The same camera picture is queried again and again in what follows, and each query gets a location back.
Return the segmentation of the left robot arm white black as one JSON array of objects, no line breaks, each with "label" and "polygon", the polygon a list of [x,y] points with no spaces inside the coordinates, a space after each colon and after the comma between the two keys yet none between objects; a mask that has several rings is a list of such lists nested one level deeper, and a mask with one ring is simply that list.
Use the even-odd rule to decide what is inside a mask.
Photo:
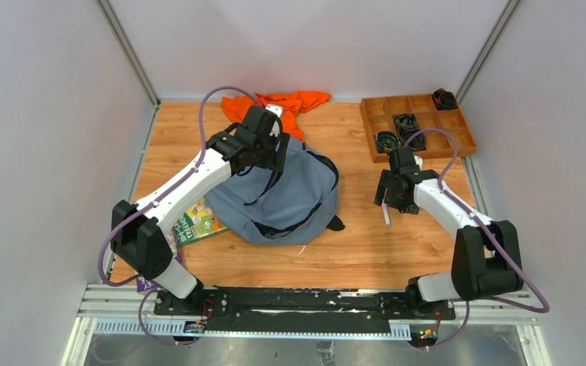
[{"label": "left robot arm white black", "polygon": [[106,245],[139,276],[174,295],[174,305],[185,315],[202,308],[202,284],[174,258],[165,234],[190,206],[232,175],[259,164],[282,168],[288,139],[282,113],[275,104],[251,106],[242,123],[206,140],[195,159],[163,186],[135,204],[114,206]]}]

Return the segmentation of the green treehouse book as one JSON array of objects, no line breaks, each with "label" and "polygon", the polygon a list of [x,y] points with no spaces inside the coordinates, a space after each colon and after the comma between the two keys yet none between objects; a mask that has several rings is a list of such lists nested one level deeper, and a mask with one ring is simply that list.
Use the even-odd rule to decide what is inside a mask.
[{"label": "green treehouse book", "polygon": [[190,245],[228,230],[229,228],[216,217],[211,205],[204,197],[187,209],[172,227],[175,241],[179,247]]}]

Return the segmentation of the grey pen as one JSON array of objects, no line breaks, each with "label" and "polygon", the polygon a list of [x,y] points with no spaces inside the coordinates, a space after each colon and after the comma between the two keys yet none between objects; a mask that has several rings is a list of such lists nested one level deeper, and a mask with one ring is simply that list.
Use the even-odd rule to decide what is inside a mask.
[{"label": "grey pen", "polygon": [[386,203],[382,203],[382,213],[385,221],[385,225],[389,227],[391,225],[391,219],[388,211],[388,205]]}]

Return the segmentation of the blue grey backpack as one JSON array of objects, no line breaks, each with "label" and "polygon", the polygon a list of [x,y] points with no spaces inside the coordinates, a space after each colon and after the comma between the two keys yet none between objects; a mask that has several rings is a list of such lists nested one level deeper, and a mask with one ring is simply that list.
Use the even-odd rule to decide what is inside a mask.
[{"label": "blue grey backpack", "polygon": [[288,142],[282,173],[254,168],[205,196],[216,218],[247,242],[304,245],[325,230],[342,231],[338,217],[340,173],[305,142]]}]

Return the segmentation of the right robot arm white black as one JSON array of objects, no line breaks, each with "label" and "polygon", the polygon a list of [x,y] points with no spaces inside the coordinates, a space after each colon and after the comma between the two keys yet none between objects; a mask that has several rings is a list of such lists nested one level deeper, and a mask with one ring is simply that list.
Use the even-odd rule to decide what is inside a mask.
[{"label": "right robot arm white black", "polygon": [[424,318],[448,300],[478,300],[520,290],[521,256],[517,228],[508,220],[493,220],[461,202],[434,170],[424,170],[411,149],[388,152],[389,169],[382,170],[375,204],[403,214],[429,213],[454,239],[451,268],[411,278],[405,307]]}]

